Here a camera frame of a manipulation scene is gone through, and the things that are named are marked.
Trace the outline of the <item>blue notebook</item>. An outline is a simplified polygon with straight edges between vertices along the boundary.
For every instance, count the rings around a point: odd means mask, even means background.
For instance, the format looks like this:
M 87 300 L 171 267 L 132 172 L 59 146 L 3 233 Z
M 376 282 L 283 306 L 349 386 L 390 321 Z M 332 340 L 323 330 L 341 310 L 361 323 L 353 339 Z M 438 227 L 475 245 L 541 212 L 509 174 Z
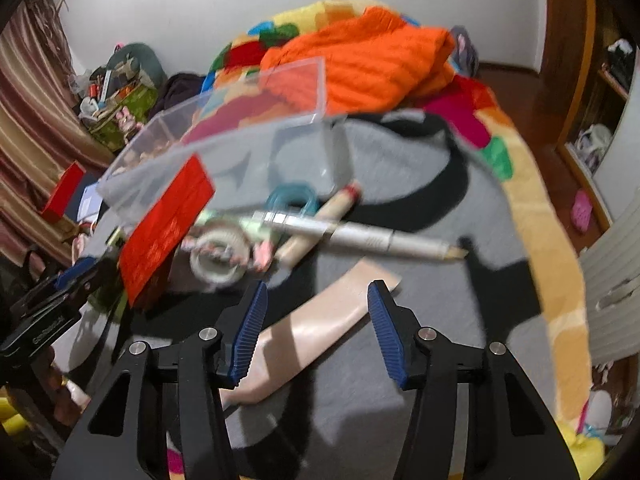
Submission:
M 86 186 L 82 191 L 76 214 L 78 223 L 93 223 L 99 219 L 103 200 L 96 190 L 97 186 L 96 183 L 93 183 Z

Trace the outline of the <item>colourful patchwork blanket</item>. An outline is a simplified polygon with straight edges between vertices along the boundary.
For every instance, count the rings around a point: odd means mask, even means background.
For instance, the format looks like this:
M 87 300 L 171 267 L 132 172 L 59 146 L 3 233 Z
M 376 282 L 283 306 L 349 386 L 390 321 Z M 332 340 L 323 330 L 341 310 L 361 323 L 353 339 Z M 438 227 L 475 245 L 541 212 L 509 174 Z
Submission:
M 422 26 L 375 0 L 321 0 L 280 13 L 236 37 L 214 58 L 203 87 L 219 88 L 257 72 L 269 49 L 333 23 L 358 18 L 370 6 L 382 6 L 408 23 Z M 585 283 L 532 152 L 491 88 L 477 79 L 456 72 L 452 83 L 434 96 L 404 104 L 424 108 L 447 122 L 457 117 L 469 119 L 469 125 L 457 126 L 454 131 L 484 157 L 506 192 L 547 323 L 556 416 L 576 424 L 591 386 Z

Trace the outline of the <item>red box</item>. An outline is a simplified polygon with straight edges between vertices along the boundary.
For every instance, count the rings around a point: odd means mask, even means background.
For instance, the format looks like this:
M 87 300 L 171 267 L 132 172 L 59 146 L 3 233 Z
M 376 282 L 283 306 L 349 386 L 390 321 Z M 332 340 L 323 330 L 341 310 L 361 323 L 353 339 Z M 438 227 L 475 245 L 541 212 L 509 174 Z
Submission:
M 45 222 L 55 224 L 65 216 L 66 208 L 85 175 L 86 170 L 79 162 L 73 162 L 64 170 L 47 203 L 39 211 Z

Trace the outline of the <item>teal tape roll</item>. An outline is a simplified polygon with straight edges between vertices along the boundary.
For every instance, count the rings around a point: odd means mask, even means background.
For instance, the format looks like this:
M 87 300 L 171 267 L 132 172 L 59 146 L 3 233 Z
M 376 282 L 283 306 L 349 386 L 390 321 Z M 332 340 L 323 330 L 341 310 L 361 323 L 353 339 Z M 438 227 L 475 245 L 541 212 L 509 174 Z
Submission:
M 319 197 L 312 186 L 305 182 L 280 184 L 266 200 L 270 211 L 296 211 L 301 216 L 314 216 L 319 208 Z

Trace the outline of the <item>striped curtain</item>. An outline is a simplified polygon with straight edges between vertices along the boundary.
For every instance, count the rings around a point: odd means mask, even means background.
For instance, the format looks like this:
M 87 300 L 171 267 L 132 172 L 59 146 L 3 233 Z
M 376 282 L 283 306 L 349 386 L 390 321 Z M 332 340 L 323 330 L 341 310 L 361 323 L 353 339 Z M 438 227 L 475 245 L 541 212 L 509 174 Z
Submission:
M 32 245 L 70 262 L 76 223 L 40 210 L 72 162 L 99 174 L 113 160 L 73 111 L 72 73 L 54 0 L 23 0 L 1 32 L 1 253 L 14 262 Z

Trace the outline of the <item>red paper packet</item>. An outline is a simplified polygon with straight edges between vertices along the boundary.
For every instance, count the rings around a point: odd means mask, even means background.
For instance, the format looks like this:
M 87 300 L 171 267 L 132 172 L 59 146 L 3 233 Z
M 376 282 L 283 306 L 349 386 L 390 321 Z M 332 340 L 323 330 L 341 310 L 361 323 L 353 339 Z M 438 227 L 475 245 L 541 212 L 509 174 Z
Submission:
M 201 159 L 191 156 L 120 252 L 119 271 L 130 308 L 145 310 L 164 292 L 178 245 L 214 194 Z

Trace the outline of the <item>grey neck pillow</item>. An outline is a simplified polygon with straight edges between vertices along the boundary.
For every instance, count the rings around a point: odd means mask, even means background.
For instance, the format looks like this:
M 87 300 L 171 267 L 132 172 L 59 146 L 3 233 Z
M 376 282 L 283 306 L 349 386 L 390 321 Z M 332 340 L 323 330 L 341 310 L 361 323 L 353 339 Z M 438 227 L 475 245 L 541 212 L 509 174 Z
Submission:
M 125 44 L 119 48 L 108 59 L 106 67 L 112 70 L 119 63 L 126 62 L 130 58 L 137 60 L 139 67 L 146 73 L 149 80 L 152 81 L 152 86 L 155 89 L 159 89 L 166 82 L 167 75 L 162 64 L 160 64 L 160 60 L 157 58 L 153 49 L 147 44 L 142 44 L 142 42 Z

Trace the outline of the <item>silver white pen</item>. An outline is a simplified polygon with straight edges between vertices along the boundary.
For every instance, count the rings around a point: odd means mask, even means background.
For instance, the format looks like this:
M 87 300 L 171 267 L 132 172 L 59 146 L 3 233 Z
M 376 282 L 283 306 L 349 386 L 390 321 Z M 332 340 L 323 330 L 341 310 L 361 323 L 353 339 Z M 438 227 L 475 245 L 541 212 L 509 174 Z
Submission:
M 282 211 L 254 211 L 250 220 L 259 222 L 262 226 L 283 233 L 278 224 L 281 222 Z M 389 254 L 399 257 L 462 260 L 468 251 L 455 244 L 443 240 L 433 240 L 416 234 L 369 226 L 357 222 L 337 221 L 329 226 L 322 242 L 345 248 L 357 248 L 365 252 Z

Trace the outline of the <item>wooden shelf unit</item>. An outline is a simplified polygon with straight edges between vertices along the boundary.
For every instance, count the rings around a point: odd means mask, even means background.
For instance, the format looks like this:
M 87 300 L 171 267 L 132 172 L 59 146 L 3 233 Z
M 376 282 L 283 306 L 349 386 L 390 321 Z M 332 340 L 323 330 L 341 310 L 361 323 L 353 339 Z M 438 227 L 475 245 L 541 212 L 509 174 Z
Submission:
M 590 226 L 605 231 L 625 205 L 616 197 L 614 169 L 631 91 L 638 75 L 637 47 L 625 38 L 588 44 L 570 109 L 556 147 L 592 205 Z

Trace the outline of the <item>green cluttered storage basket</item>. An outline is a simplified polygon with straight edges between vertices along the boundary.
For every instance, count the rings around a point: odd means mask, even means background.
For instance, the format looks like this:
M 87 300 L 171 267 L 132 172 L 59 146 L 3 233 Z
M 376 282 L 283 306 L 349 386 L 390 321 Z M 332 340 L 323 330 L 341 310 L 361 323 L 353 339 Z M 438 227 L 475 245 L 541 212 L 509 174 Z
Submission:
M 89 76 L 78 119 L 93 140 L 116 153 L 148 121 L 156 98 L 154 81 L 141 67 L 99 67 Z

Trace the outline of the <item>dark clothes pile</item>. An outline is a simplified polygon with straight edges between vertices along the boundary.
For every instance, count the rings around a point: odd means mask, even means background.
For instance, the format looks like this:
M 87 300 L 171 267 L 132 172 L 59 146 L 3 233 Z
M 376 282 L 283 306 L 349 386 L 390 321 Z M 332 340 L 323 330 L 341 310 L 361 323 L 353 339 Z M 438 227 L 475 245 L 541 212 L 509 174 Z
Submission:
M 204 76 L 192 73 L 178 73 L 169 77 L 160 88 L 157 99 L 146 117 L 151 120 L 158 113 L 197 96 L 201 92 L 204 80 Z

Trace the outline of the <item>grey black fleece blanket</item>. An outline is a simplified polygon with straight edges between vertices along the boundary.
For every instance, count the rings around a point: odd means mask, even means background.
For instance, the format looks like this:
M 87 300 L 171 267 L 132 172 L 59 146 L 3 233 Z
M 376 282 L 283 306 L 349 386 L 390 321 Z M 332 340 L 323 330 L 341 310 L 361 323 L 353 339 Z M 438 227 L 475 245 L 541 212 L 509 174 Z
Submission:
M 397 133 L 347 119 L 344 128 L 363 201 L 348 220 L 441 240 L 471 242 L 474 258 L 437 262 L 367 254 L 401 277 L 400 304 L 434 322 L 454 342 L 480 346 L 491 322 L 554 411 L 555 379 L 532 270 L 503 189 L 463 141 L 444 127 Z M 268 281 L 266 323 L 322 292 L 365 252 L 321 248 Z M 412 393 L 384 378 L 383 360 L 364 318 L 292 382 L 257 404 L 230 406 L 234 457 L 252 479 L 390 478 L 404 440 Z

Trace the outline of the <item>white suitcase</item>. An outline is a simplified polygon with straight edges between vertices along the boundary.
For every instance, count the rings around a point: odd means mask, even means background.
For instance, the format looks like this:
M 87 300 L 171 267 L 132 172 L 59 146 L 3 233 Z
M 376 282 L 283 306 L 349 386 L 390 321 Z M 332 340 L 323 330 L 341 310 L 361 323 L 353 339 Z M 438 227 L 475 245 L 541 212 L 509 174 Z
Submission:
M 639 213 L 627 210 L 579 257 L 594 365 L 639 352 Z

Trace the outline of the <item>white tape roll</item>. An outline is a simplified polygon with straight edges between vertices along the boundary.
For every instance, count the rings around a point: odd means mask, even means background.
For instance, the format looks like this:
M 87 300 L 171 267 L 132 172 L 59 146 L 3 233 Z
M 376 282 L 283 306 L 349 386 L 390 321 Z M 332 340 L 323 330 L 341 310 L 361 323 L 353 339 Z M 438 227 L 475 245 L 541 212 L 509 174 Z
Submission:
M 216 228 L 199 236 L 190 250 L 190 267 L 202 282 L 231 286 L 244 278 L 250 261 L 250 243 L 230 228 Z

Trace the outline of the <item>cream tube with red band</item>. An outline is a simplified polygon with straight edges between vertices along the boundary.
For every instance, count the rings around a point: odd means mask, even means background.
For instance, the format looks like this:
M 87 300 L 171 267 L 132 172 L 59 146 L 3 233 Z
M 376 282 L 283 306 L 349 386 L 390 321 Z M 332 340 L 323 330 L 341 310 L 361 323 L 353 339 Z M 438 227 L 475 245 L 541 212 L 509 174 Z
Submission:
M 335 193 L 312 217 L 282 214 L 278 228 L 288 234 L 284 242 L 274 253 L 280 266 L 295 268 L 319 243 L 332 223 L 341 220 L 360 199 L 362 187 L 352 180 Z

